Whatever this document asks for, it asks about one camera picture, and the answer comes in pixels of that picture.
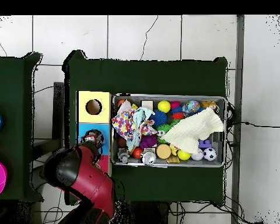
red ball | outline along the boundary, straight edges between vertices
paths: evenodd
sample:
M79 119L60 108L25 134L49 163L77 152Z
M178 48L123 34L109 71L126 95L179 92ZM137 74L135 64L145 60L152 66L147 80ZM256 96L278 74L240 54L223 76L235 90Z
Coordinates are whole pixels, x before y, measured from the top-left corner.
M143 150L140 147L135 148L134 152L133 152L133 156L136 159L140 159L141 153L143 152Z

light blue cloth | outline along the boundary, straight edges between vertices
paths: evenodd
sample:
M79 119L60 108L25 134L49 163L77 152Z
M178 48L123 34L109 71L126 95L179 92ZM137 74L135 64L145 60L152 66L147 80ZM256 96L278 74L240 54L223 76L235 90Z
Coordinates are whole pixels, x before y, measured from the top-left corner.
M133 115L133 121L136 126L136 131L133 134L133 141L127 141L128 150L131 151L134 146L139 146L141 138L139 137L139 127L142 122L148 120L154 112L146 107L139 107Z

pink ball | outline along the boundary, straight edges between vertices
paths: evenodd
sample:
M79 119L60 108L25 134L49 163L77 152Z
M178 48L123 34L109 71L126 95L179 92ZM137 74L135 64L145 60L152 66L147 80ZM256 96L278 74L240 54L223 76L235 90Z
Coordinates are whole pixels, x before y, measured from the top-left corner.
M180 106L180 101L170 102L170 105L171 105L171 109L174 109L174 108Z

white ball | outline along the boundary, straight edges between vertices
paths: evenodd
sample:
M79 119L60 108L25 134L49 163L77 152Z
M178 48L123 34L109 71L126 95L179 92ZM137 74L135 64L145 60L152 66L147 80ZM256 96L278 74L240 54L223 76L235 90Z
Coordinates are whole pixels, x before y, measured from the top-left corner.
M197 154L191 154L191 157L193 160L202 160L204 154L202 149L198 149L198 153Z
M204 150L204 158L206 160L209 160L210 162L215 160L217 157L217 153L216 150L212 149L212 148L207 148Z

tan wooden disc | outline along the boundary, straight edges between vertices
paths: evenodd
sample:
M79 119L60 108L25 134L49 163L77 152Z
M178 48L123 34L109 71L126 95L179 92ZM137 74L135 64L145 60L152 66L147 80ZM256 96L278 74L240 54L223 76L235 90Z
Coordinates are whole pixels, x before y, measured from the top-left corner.
M171 149L167 144L160 144L156 147L156 154L161 159L167 159L171 155Z

